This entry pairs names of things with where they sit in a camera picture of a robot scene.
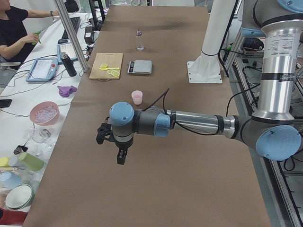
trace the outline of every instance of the wooden cutting board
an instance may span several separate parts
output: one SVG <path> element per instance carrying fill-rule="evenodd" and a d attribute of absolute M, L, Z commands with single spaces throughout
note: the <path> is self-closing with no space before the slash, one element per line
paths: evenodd
<path fill-rule="evenodd" d="M 117 70 L 121 72 L 123 53 L 97 53 L 93 68 L 91 69 L 91 73 L 89 79 L 96 80 L 107 80 L 107 79 L 119 79 L 119 77 L 113 77 L 108 74 L 107 70 L 100 70 L 100 66 L 102 63 L 106 63 L 109 68 L 118 67 Z"/>

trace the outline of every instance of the person's arm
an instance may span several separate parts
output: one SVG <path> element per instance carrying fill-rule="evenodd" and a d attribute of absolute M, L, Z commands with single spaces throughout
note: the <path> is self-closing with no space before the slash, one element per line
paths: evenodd
<path fill-rule="evenodd" d="M 53 12 L 53 16 L 58 16 L 58 11 Z M 50 11 L 40 11 L 40 10 L 28 10 L 28 17 L 27 18 L 45 18 L 51 17 Z"/>
<path fill-rule="evenodd" d="M 11 46 L 1 45 L 0 46 L 0 55 L 9 60 L 15 57 L 23 48 L 24 44 L 26 43 L 37 43 L 39 40 L 39 36 L 37 34 L 29 34 L 27 36 L 22 37 L 17 42 L 15 42 Z"/>

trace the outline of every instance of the white table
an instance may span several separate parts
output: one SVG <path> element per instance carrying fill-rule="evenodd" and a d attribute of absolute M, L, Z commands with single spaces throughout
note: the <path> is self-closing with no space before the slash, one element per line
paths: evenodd
<path fill-rule="evenodd" d="M 83 22 L 91 18 L 91 14 L 73 13 L 70 14 L 70 17 L 81 17 L 80 24 L 82 24 Z M 87 44 L 84 41 L 85 25 L 80 26 L 77 32 L 77 37 L 83 50 L 87 46 Z M 57 41 L 61 39 L 63 32 L 64 32 L 64 27 L 62 25 L 61 20 L 58 20 L 55 23 L 53 23 L 40 38 L 41 44 L 37 44 L 35 46 L 35 48 L 28 56 L 26 61 L 31 59 L 41 58 L 47 55 L 57 54 Z M 25 63 L 20 67 L 18 71 L 30 70 L 33 63 L 34 61 Z M 40 102 L 53 101 L 57 105 L 64 105 L 70 103 L 74 98 L 75 93 L 72 93 L 68 98 L 61 97 L 59 95 L 59 89 L 57 88 L 57 86 L 74 86 L 74 87 L 78 86 L 81 79 L 80 76 L 83 74 L 83 71 L 78 61 L 74 62 L 74 67 L 77 71 L 77 75 L 75 77 L 70 77 L 67 71 L 64 71 L 62 74 L 62 79 L 59 80 L 61 77 L 60 72 L 62 72 L 65 69 L 63 65 L 60 65 L 57 70 L 57 75 L 59 76 L 55 78 L 57 80 L 51 80 L 44 84 L 27 83 L 25 81 L 27 77 L 27 74 L 24 74 L 25 72 L 21 72 L 17 74 L 16 76 L 13 77 L 13 79 L 8 84 L 9 86 L 13 86 L 15 81 L 15 86 L 6 87 L 2 92 L 2 94 L 0 95 L 0 99 L 10 98 L 13 100 L 10 107 L 3 109 L 3 111 L 27 116 L 29 115 L 31 109 Z M 44 127 L 35 125 L 35 128 L 48 129 L 51 133 L 51 137 L 48 139 L 48 141 L 56 142 L 60 130 L 63 126 L 64 120 L 68 114 L 69 108 L 70 108 L 69 105 L 64 105 L 59 107 L 60 117 L 54 125 L 44 126 Z M 14 116 L 5 113 L 3 111 L 0 111 L 0 144 L 1 144 L 0 157 L 12 157 L 14 156 L 13 154 L 14 149 L 18 145 L 25 144 L 26 131 L 33 128 L 33 123 L 30 121 L 29 117 Z M 29 150 L 28 150 L 29 153 L 31 153 L 31 150 L 33 151 L 36 148 L 40 148 L 43 151 L 43 153 L 41 156 L 39 156 L 39 158 L 45 161 L 45 163 L 47 164 L 52 152 L 46 151 L 45 143 L 38 144 L 32 140 L 29 140 L 27 146 L 29 146 Z M 30 185 L 33 186 L 34 191 L 36 191 L 39 186 L 39 182 L 41 181 L 43 172 L 44 171 L 34 173 L 31 179 Z M 29 211 L 29 209 L 30 207 L 28 206 L 23 208 L 22 211 Z"/>

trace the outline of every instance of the purple cloth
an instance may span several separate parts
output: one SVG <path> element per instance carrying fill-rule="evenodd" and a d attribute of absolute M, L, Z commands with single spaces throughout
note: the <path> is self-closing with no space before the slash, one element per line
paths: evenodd
<path fill-rule="evenodd" d="M 69 87 L 57 86 L 57 88 L 59 88 L 59 95 L 65 98 L 69 97 L 70 93 L 77 91 L 77 88 L 74 86 L 69 86 Z"/>

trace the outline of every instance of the black monitor stand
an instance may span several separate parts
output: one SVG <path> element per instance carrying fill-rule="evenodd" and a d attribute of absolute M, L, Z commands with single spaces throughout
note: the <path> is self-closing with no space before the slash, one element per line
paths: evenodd
<path fill-rule="evenodd" d="M 95 1 L 98 2 L 101 17 L 102 17 L 102 21 L 99 21 L 97 19 L 96 9 L 95 9 Z M 90 11 L 93 15 L 93 20 L 92 20 L 93 30 L 94 31 L 100 31 L 101 27 L 102 27 L 102 24 L 105 20 L 105 14 L 104 14 L 102 2 L 101 2 L 101 0 L 89 0 L 89 6 L 90 6 Z"/>

